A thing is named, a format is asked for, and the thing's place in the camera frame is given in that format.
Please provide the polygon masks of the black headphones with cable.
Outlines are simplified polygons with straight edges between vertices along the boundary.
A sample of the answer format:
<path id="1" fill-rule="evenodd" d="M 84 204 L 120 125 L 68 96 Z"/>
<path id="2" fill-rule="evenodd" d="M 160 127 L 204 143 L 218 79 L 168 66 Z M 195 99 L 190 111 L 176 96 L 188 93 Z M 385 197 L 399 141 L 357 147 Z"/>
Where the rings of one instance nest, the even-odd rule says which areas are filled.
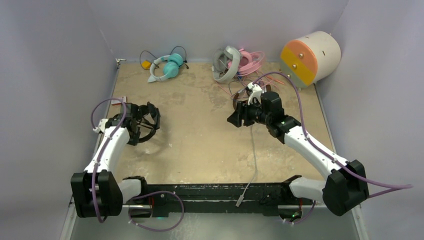
<path id="1" fill-rule="evenodd" d="M 133 122 L 133 136 L 131 141 L 134 146 L 139 143 L 149 141 L 160 129 L 161 114 L 160 110 L 151 102 L 147 102 L 144 105 L 134 105 L 134 109 L 131 111 L 132 122 Z M 145 136 L 141 136 L 141 128 L 146 128 L 149 133 Z"/>

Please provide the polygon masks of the teal white cat headphones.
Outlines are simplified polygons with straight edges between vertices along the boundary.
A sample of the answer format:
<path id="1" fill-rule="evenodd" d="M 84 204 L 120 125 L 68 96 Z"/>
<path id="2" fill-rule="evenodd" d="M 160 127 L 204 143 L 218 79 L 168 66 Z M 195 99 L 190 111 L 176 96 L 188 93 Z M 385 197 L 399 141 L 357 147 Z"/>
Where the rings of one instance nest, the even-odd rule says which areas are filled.
<path id="1" fill-rule="evenodd" d="M 159 66 L 162 62 L 166 62 L 165 66 L 162 69 L 163 75 L 156 76 L 155 68 Z M 165 80 L 176 77 L 179 74 L 179 69 L 185 64 L 185 60 L 178 53 L 173 53 L 170 55 L 164 55 L 155 59 L 150 68 L 150 76 L 147 80 L 148 83 L 153 82 L 164 82 Z"/>

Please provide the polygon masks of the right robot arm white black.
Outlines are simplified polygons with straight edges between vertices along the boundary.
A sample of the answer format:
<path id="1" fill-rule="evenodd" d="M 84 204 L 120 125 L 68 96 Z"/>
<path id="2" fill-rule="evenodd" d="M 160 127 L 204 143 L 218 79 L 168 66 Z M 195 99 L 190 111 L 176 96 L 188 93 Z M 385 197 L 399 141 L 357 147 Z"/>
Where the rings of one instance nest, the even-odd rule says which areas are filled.
<path id="1" fill-rule="evenodd" d="M 255 123 L 265 125 L 269 134 L 295 150 L 324 178 L 297 175 L 286 180 L 280 196 L 288 204 L 300 198 L 324 203 L 336 216 L 342 216 L 370 197 L 366 171 L 358 160 L 348 161 L 317 141 L 293 116 L 285 114 L 278 93 L 269 91 L 260 98 L 233 103 L 227 121 L 239 128 Z"/>

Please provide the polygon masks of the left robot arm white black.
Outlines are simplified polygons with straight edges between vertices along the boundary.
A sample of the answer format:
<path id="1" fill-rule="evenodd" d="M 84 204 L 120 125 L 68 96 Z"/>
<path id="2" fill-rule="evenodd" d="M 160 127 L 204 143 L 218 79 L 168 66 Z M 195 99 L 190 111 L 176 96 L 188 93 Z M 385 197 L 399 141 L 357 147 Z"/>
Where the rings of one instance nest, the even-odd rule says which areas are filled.
<path id="1" fill-rule="evenodd" d="M 121 182 L 114 177 L 125 146 L 140 142 L 139 122 L 148 113 L 147 105 L 126 103 L 121 105 L 120 113 L 102 118 L 93 126 L 95 133 L 103 135 L 101 143 L 88 166 L 70 179 L 80 218 L 96 217 L 102 223 L 109 216 L 118 216 L 130 199 L 138 205 L 148 201 L 149 191 L 143 187 L 143 177 L 127 177 Z"/>

